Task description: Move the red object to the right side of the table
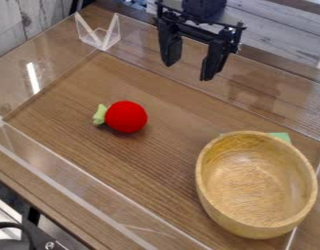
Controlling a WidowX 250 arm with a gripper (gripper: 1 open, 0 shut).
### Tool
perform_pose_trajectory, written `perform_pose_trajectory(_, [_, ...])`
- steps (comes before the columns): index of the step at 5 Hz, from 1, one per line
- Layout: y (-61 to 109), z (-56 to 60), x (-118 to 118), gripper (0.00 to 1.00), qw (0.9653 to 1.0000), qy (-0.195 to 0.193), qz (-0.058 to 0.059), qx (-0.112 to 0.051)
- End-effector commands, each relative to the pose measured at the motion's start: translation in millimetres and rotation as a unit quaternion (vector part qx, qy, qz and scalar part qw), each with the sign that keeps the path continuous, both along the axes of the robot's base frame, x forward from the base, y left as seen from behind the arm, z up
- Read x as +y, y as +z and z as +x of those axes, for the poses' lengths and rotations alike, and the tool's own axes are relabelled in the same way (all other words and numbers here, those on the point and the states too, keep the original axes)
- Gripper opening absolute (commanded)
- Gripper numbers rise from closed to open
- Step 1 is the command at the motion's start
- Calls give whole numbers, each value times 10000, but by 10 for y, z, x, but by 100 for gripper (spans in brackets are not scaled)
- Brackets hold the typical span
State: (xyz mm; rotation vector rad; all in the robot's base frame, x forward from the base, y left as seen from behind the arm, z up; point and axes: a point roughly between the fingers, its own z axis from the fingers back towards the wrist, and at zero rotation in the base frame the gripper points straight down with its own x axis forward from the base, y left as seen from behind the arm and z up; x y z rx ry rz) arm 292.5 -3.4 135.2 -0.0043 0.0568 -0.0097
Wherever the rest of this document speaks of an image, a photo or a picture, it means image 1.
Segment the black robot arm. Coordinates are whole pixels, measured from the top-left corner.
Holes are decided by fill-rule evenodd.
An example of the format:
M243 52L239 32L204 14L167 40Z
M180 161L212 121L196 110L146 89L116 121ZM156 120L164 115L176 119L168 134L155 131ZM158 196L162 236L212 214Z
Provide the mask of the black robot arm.
M202 61L200 80L210 81L223 70L230 54L240 49L240 37L247 29L243 21L226 14L227 0L156 0L156 25L160 56L172 66L183 55L183 38L208 46Z

